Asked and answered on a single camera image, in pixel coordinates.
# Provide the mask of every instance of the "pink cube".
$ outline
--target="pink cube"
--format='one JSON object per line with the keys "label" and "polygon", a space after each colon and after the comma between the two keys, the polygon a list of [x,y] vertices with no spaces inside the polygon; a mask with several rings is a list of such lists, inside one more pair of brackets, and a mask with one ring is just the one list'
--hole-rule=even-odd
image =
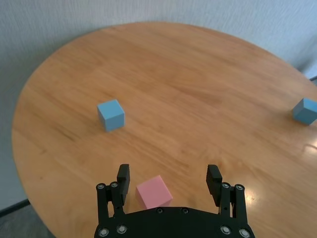
{"label": "pink cube", "polygon": [[136,195],[144,209],[167,207],[173,199],[160,175],[138,185]]}

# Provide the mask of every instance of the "floor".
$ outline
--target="floor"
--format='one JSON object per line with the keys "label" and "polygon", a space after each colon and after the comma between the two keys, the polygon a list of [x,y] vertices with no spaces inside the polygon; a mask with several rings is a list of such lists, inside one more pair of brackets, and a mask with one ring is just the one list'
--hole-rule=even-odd
{"label": "floor", "polygon": [[31,205],[0,217],[0,238],[54,238]]}

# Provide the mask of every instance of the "blue block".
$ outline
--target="blue block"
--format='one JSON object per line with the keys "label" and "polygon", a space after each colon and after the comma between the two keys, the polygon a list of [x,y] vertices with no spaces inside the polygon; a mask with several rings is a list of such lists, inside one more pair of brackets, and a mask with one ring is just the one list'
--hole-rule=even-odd
{"label": "blue block", "polygon": [[97,109],[99,119],[107,132],[125,125],[124,110],[117,100],[101,103]]}
{"label": "blue block", "polygon": [[293,118],[310,125],[317,119],[317,102],[303,98],[293,109]]}

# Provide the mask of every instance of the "wood grain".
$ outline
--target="wood grain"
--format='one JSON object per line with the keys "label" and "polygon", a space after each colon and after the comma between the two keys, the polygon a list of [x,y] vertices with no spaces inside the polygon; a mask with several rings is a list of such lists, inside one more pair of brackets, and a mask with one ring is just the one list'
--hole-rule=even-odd
{"label": "wood grain", "polygon": [[[172,206],[216,211],[207,164],[246,187],[257,237],[315,237],[317,126],[291,119],[317,88],[272,54],[235,37],[170,23],[135,23],[80,37],[30,77],[12,129],[23,186],[58,238],[92,237],[95,186],[129,163],[135,186],[161,175]],[[97,104],[117,99],[111,133]]]}

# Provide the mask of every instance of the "wooden block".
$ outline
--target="wooden block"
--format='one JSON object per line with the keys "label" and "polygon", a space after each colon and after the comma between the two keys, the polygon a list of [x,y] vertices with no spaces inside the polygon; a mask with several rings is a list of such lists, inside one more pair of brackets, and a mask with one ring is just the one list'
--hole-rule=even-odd
{"label": "wooden block", "polygon": [[310,125],[317,119],[317,102],[303,98],[293,109],[293,118]]}
{"label": "wooden block", "polygon": [[101,123],[107,132],[125,125],[125,114],[117,100],[101,103],[97,106]]}
{"label": "wooden block", "polygon": [[173,199],[161,176],[138,185],[136,195],[144,209],[167,207]]}

